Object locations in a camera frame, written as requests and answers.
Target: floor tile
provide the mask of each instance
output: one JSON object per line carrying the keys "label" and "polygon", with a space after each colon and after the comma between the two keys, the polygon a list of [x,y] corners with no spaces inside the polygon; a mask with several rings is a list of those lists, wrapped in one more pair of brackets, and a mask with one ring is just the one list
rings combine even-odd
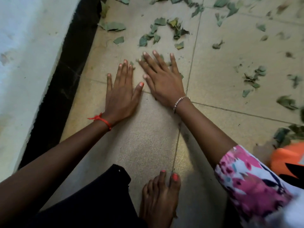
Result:
{"label": "floor tile", "polygon": [[[264,145],[286,123],[194,104],[237,143],[255,153],[256,143]],[[184,124],[181,126],[174,171],[181,177],[181,191],[174,227],[221,227],[226,193]]]}
{"label": "floor tile", "polygon": [[[293,22],[304,25],[304,1],[301,0],[243,0],[244,5],[238,13],[267,18],[266,14],[271,11],[274,20]],[[277,14],[277,7],[283,3],[289,6],[281,13]],[[215,0],[204,0],[204,6],[213,7]]]}
{"label": "floor tile", "polygon": [[[275,21],[264,21],[266,32],[256,28],[258,19],[234,15],[216,24],[218,10],[205,9],[202,13],[198,39],[189,78],[187,95],[193,102],[240,111],[247,114],[299,123],[298,112],[291,112],[276,103],[282,95],[291,95],[300,101],[300,87],[293,89],[287,74],[302,73],[303,27]],[[276,34],[287,31],[288,40],[280,40]],[[260,38],[267,34],[267,41]],[[220,49],[212,44],[225,42]],[[293,53],[294,59],[285,57]],[[233,66],[242,64],[237,73]],[[259,65],[267,68],[267,75],[260,77],[260,88],[242,97],[245,89],[244,73],[254,74]]]}
{"label": "floor tile", "polygon": [[[135,60],[141,57],[143,51],[152,54],[152,50],[156,49],[163,54],[165,61],[170,61],[169,53],[175,54],[179,71],[184,76],[184,86],[186,86],[199,25],[199,15],[191,18],[194,8],[190,9],[183,2],[177,4],[172,4],[170,1],[157,2],[154,5],[150,5],[149,2],[150,0],[131,0],[129,5],[124,5],[116,0],[108,0],[110,10],[105,19],[106,22],[122,22],[127,29],[121,32],[107,32],[100,27],[97,29],[83,75],[93,80],[106,82],[106,74],[112,73],[115,78],[119,63],[127,59],[135,64],[133,79],[134,85],[137,85],[143,81],[144,71]],[[190,34],[175,41],[173,40],[174,33],[168,25],[159,26],[157,34],[161,36],[160,41],[153,45],[153,40],[151,40],[148,41],[146,47],[139,47],[141,36],[149,33],[150,24],[160,17],[166,19],[179,17],[183,22],[182,26],[190,31]],[[124,36],[124,43],[114,44],[112,41],[120,36]],[[184,48],[177,50],[174,44],[182,41],[184,41]],[[147,85],[144,86],[144,91],[150,92]]]}
{"label": "floor tile", "polygon": [[[87,117],[104,110],[106,85],[81,78],[62,140],[90,123]],[[130,195],[139,210],[144,184],[166,169],[171,171],[179,118],[143,93],[136,114],[107,133],[82,159],[44,208],[66,198],[101,175],[112,164],[131,177]]]}

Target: black pants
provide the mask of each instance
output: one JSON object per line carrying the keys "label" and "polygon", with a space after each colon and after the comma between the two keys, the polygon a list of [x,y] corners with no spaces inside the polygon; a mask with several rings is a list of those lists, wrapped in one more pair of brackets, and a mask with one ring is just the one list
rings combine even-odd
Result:
{"label": "black pants", "polygon": [[26,227],[147,227],[129,195],[130,176],[112,165],[96,180],[38,213]]}

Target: hand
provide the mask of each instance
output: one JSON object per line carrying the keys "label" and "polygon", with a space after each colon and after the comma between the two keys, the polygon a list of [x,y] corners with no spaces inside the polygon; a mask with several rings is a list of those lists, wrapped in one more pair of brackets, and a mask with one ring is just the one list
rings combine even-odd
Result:
{"label": "hand", "polygon": [[140,82],[133,92],[133,66],[128,66],[128,61],[118,66],[114,86],[112,77],[107,75],[107,94],[105,97],[105,112],[102,118],[113,126],[121,120],[130,117],[138,106],[144,83]]}
{"label": "hand", "polygon": [[154,61],[149,54],[143,53],[146,60],[139,59],[139,64],[147,73],[143,76],[146,80],[151,94],[164,106],[174,107],[177,100],[185,96],[183,82],[178,71],[175,57],[170,54],[172,63],[172,71],[169,70],[164,60],[154,50],[154,57],[158,61]]}

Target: pink floral sleeve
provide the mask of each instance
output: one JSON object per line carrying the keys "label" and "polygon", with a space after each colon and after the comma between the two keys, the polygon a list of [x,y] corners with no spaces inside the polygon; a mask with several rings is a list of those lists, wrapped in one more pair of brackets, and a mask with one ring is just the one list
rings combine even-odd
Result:
{"label": "pink floral sleeve", "polygon": [[267,216],[293,198],[285,182],[240,145],[221,159],[215,176],[228,192],[243,224],[267,225]]}

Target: orange toenail polish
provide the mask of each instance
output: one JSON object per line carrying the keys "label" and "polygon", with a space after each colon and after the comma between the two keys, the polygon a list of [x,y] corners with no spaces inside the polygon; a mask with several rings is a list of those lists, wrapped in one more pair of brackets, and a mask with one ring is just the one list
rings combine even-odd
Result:
{"label": "orange toenail polish", "polygon": [[172,174],[172,179],[174,181],[177,181],[178,180],[178,175],[176,173]]}

